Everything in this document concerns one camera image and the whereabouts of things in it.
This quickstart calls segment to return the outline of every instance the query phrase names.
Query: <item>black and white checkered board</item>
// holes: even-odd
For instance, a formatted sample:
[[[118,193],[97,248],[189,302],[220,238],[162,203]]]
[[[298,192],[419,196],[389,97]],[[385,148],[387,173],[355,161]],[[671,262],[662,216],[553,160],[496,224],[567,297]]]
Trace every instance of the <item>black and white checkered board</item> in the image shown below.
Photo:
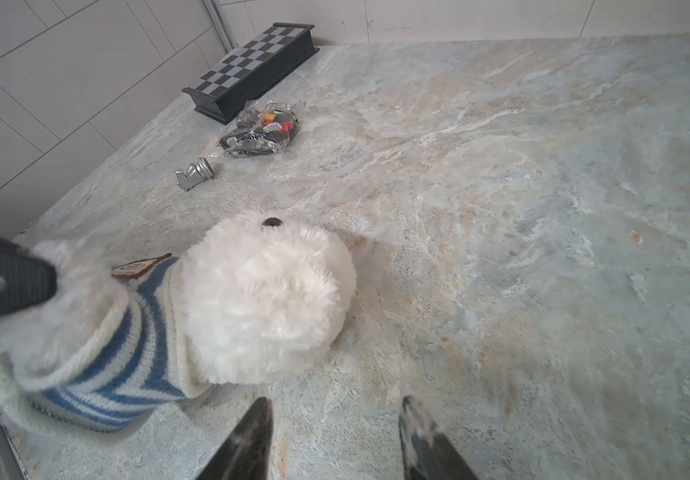
[[[273,25],[243,47],[231,50],[190,88],[218,97],[305,31],[302,27]]]

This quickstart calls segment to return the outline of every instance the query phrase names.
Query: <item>striped sweater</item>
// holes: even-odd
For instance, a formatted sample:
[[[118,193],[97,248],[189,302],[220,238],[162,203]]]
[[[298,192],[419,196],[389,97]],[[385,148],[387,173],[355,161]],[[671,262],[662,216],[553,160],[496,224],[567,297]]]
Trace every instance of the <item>striped sweater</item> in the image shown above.
[[[45,435],[106,444],[124,439],[156,406],[200,395],[190,378],[186,341],[174,324],[170,278],[177,258],[129,283],[91,340],[46,376],[16,372],[0,358],[0,409]]]

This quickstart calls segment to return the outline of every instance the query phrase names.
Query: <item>silver chess piece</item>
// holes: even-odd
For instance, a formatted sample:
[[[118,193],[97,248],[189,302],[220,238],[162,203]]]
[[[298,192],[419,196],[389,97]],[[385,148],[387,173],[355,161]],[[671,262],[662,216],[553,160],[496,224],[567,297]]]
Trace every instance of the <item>silver chess piece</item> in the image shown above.
[[[187,171],[180,169],[174,173],[177,175],[177,187],[186,192],[196,185],[214,178],[214,170],[203,157],[199,158],[195,165],[188,165]]]

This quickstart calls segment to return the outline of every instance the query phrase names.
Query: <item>black nose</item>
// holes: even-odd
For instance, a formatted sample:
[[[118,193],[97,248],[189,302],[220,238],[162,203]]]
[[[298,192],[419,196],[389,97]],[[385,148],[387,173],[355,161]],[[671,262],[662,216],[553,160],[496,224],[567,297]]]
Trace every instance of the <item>black nose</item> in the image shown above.
[[[263,226],[281,226],[281,225],[283,225],[283,222],[280,219],[272,216],[271,218],[268,218],[265,221],[263,221],[262,225]]]

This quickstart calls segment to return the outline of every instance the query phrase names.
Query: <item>marble surface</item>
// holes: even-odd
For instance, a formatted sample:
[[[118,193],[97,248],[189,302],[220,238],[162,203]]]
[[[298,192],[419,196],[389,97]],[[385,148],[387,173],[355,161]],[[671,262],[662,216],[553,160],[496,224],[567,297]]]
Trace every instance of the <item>marble surface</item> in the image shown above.
[[[105,450],[10,426],[30,478],[191,478],[258,395],[272,478],[400,478],[408,393],[484,478],[690,478],[690,36],[326,47],[267,97],[307,101],[288,150],[179,190],[223,129],[182,95],[23,241],[136,260],[250,207],[373,236],[326,363]]]

